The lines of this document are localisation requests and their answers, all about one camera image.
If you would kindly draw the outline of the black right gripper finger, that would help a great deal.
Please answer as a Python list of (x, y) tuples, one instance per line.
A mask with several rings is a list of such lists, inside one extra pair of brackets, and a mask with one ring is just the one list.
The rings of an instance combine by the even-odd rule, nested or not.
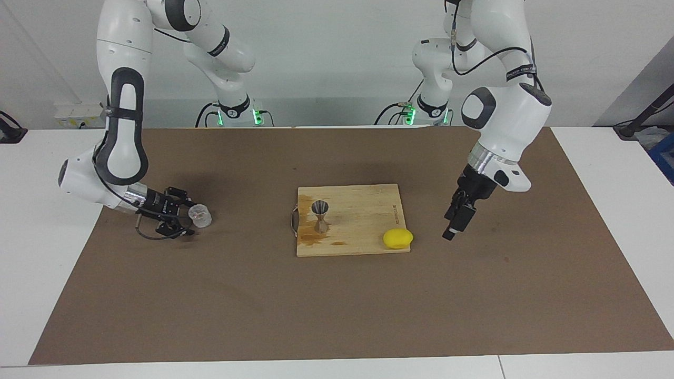
[(165, 196), (165, 204), (164, 204), (165, 210), (178, 210), (181, 207), (189, 209), (192, 206), (196, 205), (196, 203), (192, 201), (190, 197), (188, 197), (188, 192), (176, 187), (167, 187), (164, 190), (164, 196)]
[(181, 237), (195, 235), (192, 219), (188, 217), (166, 218), (159, 221), (155, 231), (162, 237)]

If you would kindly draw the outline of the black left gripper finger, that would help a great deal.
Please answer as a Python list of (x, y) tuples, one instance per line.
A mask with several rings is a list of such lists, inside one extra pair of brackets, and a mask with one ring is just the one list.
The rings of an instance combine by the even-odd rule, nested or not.
[(444, 216), (449, 221), (449, 225), (443, 232), (444, 239), (450, 241), (458, 233), (465, 231), (477, 211), (474, 208), (474, 203), (475, 200), (467, 192), (455, 192), (453, 194), (452, 203)]

